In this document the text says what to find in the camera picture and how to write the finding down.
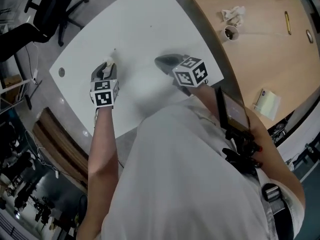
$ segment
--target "white sleeve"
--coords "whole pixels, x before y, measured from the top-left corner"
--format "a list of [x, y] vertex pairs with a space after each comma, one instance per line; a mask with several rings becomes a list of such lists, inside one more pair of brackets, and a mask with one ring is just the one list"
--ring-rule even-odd
[[95, 239], [94, 240], [101, 240], [102, 238], [101, 238], [101, 232], [95, 237]]
[[295, 238], [301, 229], [302, 222], [304, 221], [305, 209], [301, 204], [300, 200], [297, 198], [297, 196], [288, 187], [274, 179], [270, 179], [270, 181], [273, 184], [276, 184], [282, 191], [283, 198], [287, 203], [291, 213], [293, 232]]

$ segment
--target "wall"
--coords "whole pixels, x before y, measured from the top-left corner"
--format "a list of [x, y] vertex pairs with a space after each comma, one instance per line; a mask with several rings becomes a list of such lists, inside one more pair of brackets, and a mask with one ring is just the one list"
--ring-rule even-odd
[[288, 161], [305, 150], [305, 145], [312, 142], [320, 132], [320, 103], [307, 119], [277, 149], [284, 161]]

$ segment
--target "hole in table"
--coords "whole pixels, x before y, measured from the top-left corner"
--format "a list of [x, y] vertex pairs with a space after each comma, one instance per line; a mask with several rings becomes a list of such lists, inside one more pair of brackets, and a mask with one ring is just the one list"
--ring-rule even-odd
[[63, 78], [66, 74], [66, 71], [63, 67], [60, 67], [58, 73], [59, 73], [59, 76]]

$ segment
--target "paper cup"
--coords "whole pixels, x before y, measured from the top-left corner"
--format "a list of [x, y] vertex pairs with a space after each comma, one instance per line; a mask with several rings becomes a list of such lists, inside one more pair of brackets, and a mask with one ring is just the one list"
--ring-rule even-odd
[[[230, 30], [232, 32], [232, 38], [230, 39], [226, 35], [226, 30]], [[236, 41], [239, 38], [239, 31], [235, 26], [226, 26], [220, 33], [220, 38], [222, 42], [226, 41]]]

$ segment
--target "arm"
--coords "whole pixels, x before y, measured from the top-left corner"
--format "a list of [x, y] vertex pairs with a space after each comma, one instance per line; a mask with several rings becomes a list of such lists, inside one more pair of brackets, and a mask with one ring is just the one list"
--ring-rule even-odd
[[271, 137], [257, 117], [250, 109], [246, 109], [250, 121], [250, 131], [254, 136], [254, 142], [262, 147], [261, 152], [256, 152], [252, 158], [262, 163], [261, 169], [273, 180], [276, 180], [288, 187], [306, 208], [304, 189], [298, 178], [289, 170], [285, 164]]
[[[216, 93], [212, 87], [202, 84], [198, 88], [188, 88], [188, 90], [197, 96], [207, 109], [219, 119]], [[256, 152], [253, 158], [262, 163], [261, 169], [270, 179], [288, 187], [305, 208], [305, 194], [300, 181], [285, 164], [260, 119], [250, 109], [246, 109], [246, 113], [250, 121], [250, 131], [254, 136], [254, 141], [262, 147], [262, 152]]]
[[98, 111], [88, 161], [88, 206], [78, 240], [93, 240], [101, 231], [118, 184], [118, 155], [111, 107]]
[[211, 86], [201, 84], [197, 88], [189, 87], [189, 92], [196, 96], [206, 108], [219, 120], [216, 92]]

